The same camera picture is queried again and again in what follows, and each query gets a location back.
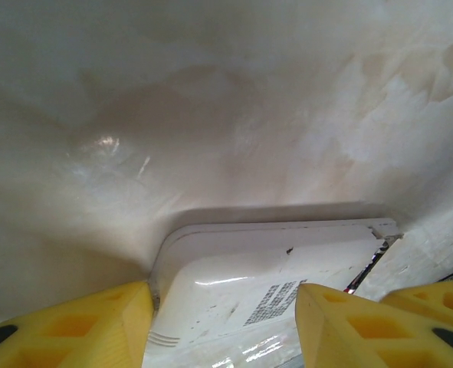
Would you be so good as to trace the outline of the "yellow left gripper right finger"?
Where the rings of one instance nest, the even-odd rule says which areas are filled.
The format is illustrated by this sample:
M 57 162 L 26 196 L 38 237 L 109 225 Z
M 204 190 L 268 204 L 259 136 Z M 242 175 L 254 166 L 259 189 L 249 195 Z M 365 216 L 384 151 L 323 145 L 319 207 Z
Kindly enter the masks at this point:
M 302 284 L 296 326 L 306 367 L 453 367 L 453 326 L 401 307 Z

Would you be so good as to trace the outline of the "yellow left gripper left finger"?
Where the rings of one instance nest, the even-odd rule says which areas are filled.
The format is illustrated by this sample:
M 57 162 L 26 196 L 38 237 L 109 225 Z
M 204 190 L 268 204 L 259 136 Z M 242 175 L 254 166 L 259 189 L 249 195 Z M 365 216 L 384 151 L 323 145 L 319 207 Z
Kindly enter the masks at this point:
M 140 367 L 154 308 L 135 281 L 0 323 L 0 367 Z

